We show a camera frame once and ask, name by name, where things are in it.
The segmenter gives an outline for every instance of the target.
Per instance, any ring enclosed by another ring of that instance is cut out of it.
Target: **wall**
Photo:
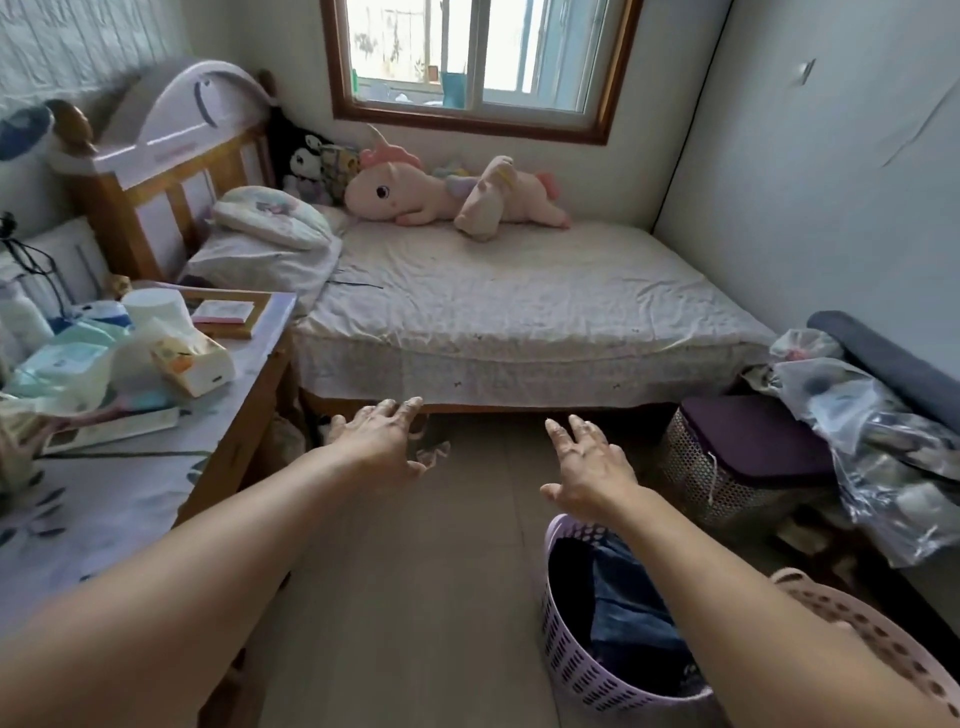
[[[729,0],[646,0],[606,147],[385,128],[427,166],[459,158],[482,169],[497,154],[521,169],[557,174],[561,203],[575,217],[648,228],[683,145]],[[236,0],[241,62],[277,77],[290,116],[343,141],[369,143],[366,129],[334,121],[317,0]]]
[[[175,0],[0,1],[0,117],[59,97],[96,122],[140,70],[188,48]],[[17,216],[24,236],[72,214],[45,144],[0,164],[0,209]]]
[[[190,46],[199,58],[238,63],[240,33],[231,0],[181,0]]]
[[[956,0],[735,0],[657,236],[773,328],[844,309],[960,376],[958,35]]]

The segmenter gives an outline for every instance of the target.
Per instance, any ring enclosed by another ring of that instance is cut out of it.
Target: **white bed sheet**
[[[651,235],[582,223],[359,223],[295,334],[303,386],[333,399],[631,407],[717,393],[773,332]]]

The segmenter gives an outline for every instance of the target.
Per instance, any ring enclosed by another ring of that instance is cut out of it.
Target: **wooden window frame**
[[[343,64],[343,46],[340,35],[340,13],[345,10],[341,0],[320,0],[324,21],[324,45],[326,64],[330,79],[330,98],[333,118],[347,121],[362,121],[370,124],[386,124],[418,129],[433,129],[446,132],[489,134],[493,136],[516,136],[545,141],[561,141],[571,144],[605,146],[610,139],[613,116],[623,89],[627,62],[634,46],[636,26],[640,19],[643,0],[625,0],[620,24],[616,31],[613,53],[607,78],[600,96],[596,118],[585,128],[547,126],[493,119],[464,118],[422,108],[410,111],[397,105],[397,109],[384,106],[368,106],[358,102],[348,86]]]

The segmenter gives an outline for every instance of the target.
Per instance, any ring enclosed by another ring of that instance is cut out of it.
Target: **window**
[[[336,118],[606,144],[642,0],[322,0]]]

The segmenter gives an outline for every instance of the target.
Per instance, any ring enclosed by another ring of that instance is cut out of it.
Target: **clear plastic bag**
[[[770,346],[767,363],[748,369],[743,378],[760,394],[776,397],[780,381],[773,365],[823,357],[840,359],[843,354],[843,347],[828,333],[817,328],[791,328]]]
[[[829,443],[847,512],[892,566],[960,541],[960,437],[839,359],[771,370],[780,400]]]

